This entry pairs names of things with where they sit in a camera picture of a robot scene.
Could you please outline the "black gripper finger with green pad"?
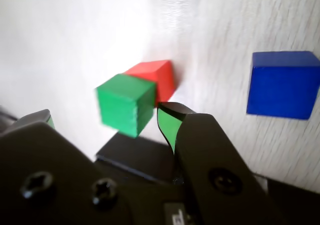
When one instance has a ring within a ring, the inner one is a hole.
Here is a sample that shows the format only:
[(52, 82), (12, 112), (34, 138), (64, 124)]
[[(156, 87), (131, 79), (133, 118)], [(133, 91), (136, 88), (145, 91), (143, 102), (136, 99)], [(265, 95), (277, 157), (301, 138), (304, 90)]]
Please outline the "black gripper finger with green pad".
[(279, 212), (221, 128), (207, 113), (160, 102), (157, 115), (179, 121), (175, 138), (158, 127), (178, 161), (186, 197), (203, 225), (284, 225)]
[(115, 184), (51, 125), (48, 109), (0, 136), (3, 225), (130, 225)]

